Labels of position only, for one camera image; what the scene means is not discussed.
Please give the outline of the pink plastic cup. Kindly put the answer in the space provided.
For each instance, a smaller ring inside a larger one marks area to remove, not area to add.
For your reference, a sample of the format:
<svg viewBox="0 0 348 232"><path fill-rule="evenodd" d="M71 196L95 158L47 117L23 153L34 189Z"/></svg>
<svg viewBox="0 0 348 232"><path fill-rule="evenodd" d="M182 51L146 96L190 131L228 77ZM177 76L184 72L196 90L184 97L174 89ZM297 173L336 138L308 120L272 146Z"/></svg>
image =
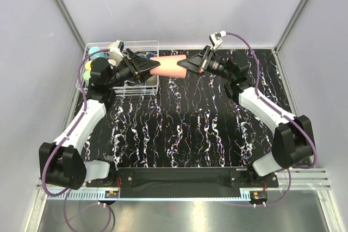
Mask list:
<svg viewBox="0 0 348 232"><path fill-rule="evenodd" d="M150 70L151 75L174 77L184 79L187 76L187 70L184 67L177 65L178 61L185 60L186 55L170 55L162 57L152 57L151 60L160 63L154 69Z"/></svg>

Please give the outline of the mint green cup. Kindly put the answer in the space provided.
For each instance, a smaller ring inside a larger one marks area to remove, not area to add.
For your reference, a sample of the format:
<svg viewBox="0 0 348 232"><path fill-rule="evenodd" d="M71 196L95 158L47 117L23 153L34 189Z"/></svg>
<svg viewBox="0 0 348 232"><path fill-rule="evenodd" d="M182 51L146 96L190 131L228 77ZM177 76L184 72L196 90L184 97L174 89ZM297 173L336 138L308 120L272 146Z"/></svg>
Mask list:
<svg viewBox="0 0 348 232"><path fill-rule="evenodd" d="M89 79L91 78L91 74L90 74L91 71L85 71L84 74L83 74L83 79L85 81L89 81Z"/></svg>

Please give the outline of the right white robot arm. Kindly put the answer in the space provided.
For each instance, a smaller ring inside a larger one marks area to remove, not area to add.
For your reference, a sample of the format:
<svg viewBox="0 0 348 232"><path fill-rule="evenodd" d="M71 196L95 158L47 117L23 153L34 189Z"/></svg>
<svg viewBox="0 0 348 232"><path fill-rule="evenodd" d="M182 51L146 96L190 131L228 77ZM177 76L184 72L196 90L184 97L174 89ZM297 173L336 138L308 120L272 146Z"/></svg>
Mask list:
<svg viewBox="0 0 348 232"><path fill-rule="evenodd" d="M249 64L245 53L233 51L228 59L224 59L205 46L199 53L178 61L177 65L198 75L209 72L226 79L227 97L252 112L272 131L271 152L254 161L247 172L250 185L260 186L268 174L288 169L316 155L310 119L285 111L248 80Z"/></svg>

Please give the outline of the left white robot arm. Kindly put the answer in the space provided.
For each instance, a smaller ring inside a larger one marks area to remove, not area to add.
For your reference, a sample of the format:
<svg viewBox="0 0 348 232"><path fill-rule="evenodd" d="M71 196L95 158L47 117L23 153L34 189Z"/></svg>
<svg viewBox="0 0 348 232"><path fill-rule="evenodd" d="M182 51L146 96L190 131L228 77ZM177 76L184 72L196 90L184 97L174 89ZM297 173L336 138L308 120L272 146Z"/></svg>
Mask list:
<svg viewBox="0 0 348 232"><path fill-rule="evenodd" d="M77 190L84 183L98 179L105 186L117 181L116 171L106 160L84 161L81 151L98 122L107 114L115 98L114 87L132 78L144 82L160 62L146 59L127 49L118 66L107 58L98 57L91 62L88 89L82 89L83 105L66 128L53 142L44 142L39 148L42 188L51 197L55 194L48 185L62 187L64 191Z"/></svg>

